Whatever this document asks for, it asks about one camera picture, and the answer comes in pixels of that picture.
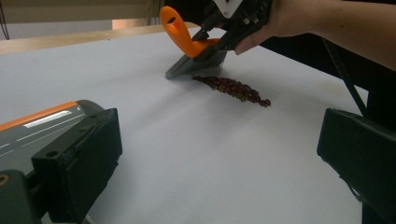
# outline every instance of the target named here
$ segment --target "finger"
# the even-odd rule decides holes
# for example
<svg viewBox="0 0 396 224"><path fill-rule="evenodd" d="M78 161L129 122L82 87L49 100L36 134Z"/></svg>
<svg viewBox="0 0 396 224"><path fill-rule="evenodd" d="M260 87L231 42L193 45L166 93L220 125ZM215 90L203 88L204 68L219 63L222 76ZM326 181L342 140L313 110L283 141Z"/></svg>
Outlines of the finger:
<svg viewBox="0 0 396 224"><path fill-rule="evenodd" d="M236 55L239 55L243 52L246 52L249 49L252 49L264 40L268 39L270 36L268 34L267 26L263 26L259 31L245 37L235 48Z"/></svg>

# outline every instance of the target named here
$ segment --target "orange handle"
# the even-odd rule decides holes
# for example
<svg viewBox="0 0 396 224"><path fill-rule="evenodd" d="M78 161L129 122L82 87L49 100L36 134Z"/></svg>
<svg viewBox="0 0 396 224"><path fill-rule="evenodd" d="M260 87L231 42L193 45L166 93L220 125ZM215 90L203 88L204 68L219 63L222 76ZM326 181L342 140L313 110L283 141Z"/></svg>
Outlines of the orange handle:
<svg viewBox="0 0 396 224"><path fill-rule="evenodd" d="M180 15L171 7L163 7L160 11L161 24L173 42L190 58L197 57L204 49L215 45L218 39L192 41L186 24Z"/></svg>

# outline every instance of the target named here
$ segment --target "wall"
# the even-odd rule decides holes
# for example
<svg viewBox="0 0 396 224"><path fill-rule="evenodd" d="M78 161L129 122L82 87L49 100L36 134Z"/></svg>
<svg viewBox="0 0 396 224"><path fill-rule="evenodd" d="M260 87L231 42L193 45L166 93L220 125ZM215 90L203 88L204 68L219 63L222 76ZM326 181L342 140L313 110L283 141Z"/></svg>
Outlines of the wall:
<svg viewBox="0 0 396 224"><path fill-rule="evenodd" d="M2 0L7 23L145 18L158 0Z"/></svg>

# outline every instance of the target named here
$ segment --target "black cable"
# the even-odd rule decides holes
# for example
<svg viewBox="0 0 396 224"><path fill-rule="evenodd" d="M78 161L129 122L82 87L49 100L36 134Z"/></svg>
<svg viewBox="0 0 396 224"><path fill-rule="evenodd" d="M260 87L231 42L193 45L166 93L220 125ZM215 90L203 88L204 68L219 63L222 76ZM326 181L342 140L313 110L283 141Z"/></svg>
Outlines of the black cable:
<svg viewBox="0 0 396 224"><path fill-rule="evenodd" d="M3 6L1 4L1 0L0 0L0 14L1 14L1 17L0 17L1 29L3 30L3 34L4 34L5 38L7 40L9 40L9 34L8 34L8 29L7 29L7 24L6 24L6 18L4 16L4 11L3 11Z"/></svg>
<svg viewBox="0 0 396 224"><path fill-rule="evenodd" d="M338 71L338 74L340 75L341 79L344 80L344 83L346 84L347 89L349 90L350 94L352 95L353 100L355 101L356 105L358 106L359 110L361 111L361 114L369 119L370 115L367 110L366 105L364 104L363 100L361 99L361 96L359 95L358 91L355 88L355 85L352 83L352 80L349 77L349 74L344 67L343 62L341 61L340 55L337 52L337 49L335 48L335 45L322 38L324 45L326 46L327 51L330 54L330 57L332 58L332 62L335 65L335 68Z"/></svg>

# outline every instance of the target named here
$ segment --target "orange and gray device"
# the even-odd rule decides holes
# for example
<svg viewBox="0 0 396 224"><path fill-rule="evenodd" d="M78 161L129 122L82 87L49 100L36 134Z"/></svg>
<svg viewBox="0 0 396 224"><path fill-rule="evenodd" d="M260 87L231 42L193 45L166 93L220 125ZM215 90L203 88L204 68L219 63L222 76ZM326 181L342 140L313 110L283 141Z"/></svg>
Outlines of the orange and gray device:
<svg viewBox="0 0 396 224"><path fill-rule="evenodd" d="M91 101L0 124L0 223L82 222L121 153L117 109Z"/></svg>

